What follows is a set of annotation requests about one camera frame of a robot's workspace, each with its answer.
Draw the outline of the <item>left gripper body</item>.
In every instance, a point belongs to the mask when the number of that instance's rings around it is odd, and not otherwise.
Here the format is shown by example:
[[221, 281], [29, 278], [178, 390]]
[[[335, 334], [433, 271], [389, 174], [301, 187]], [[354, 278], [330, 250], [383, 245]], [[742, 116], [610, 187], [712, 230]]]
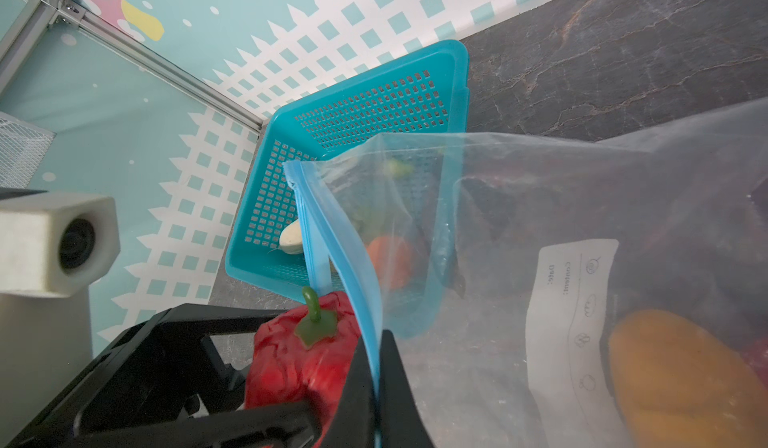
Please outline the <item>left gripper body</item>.
[[251, 334], [277, 316], [183, 304], [123, 331], [11, 441], [73, 447], [80, 435], [236, 411], [246, 370], [225, 363], [215, 336]]

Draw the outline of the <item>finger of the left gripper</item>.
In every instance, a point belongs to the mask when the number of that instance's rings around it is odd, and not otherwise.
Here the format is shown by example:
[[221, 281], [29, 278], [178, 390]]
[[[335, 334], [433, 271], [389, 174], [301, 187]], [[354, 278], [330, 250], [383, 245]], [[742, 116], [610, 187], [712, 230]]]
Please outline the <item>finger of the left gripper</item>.
[[73, 447], [311, 447], [321, 424], [307, 401], [80, 435]]

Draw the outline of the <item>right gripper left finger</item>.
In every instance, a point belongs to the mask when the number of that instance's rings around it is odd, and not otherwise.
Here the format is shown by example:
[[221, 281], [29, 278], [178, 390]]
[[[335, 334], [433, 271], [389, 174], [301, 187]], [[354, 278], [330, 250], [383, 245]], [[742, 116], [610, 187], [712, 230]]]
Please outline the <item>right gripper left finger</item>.
[[323, 435], [322, 448], [374, 448], [376, 397], [362, 340], [354, 351], [337, 410]]

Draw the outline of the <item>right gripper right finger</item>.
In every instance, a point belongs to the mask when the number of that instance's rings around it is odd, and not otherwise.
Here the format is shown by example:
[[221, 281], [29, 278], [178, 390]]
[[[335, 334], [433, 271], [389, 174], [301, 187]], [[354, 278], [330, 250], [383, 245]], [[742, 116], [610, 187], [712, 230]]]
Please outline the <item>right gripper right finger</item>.
[[380, 348], [378, 425], [384, 448], [433, 448], [422, 422], [394, 335], [385, 330]]

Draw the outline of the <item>red toy pepper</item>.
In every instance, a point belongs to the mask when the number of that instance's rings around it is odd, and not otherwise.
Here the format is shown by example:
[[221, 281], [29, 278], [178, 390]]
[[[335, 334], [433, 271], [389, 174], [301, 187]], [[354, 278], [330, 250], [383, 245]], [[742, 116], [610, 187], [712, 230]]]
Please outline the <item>red toy pepper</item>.
[[320, 443], [337, 410], [361, 332], [342, 291], [262, 324], [254, 336], [245, 407], [307, 401], [321, 424]]

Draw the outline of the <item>clear zip top bag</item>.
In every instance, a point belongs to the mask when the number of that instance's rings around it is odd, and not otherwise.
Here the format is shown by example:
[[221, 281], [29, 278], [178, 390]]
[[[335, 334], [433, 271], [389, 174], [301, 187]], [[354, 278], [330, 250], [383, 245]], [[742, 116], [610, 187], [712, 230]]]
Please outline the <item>clear zip top bag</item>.
[[661, 310], [767, 338], [767, 103], [601, 142], [461, 137], [453, 281], [397, 348], [434, 447], [637, 447], [608, 342]]

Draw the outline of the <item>teal plastic basket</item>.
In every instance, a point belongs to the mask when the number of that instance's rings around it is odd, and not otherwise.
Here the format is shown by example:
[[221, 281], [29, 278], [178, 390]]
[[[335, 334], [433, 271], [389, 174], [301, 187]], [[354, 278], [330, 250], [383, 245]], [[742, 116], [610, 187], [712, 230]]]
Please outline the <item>teal plastic basket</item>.
[[[238, 280], [299, 300], [348, 293], [365, 341], [425, 332], [453, 281], [469, 111], [469, 55], [443, 41], [281, 108], [257, 152], [227, 248]], [[411, 164], [395, 180], [385, 163]], [[303, 253], [279, 249], [300, 221]], [[379, 236], [414, 248], [408, 285], [380, 287], [366, 251]]]

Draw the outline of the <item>pink toy fruit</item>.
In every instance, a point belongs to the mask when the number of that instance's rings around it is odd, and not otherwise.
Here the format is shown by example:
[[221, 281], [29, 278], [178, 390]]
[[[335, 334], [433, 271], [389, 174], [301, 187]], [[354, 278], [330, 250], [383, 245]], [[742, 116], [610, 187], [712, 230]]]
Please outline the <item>pink toy fruit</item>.
[[762, 338], [741, 351], [745, 363], [759, 378], [765, 388], [768, 387], [768, 340]]

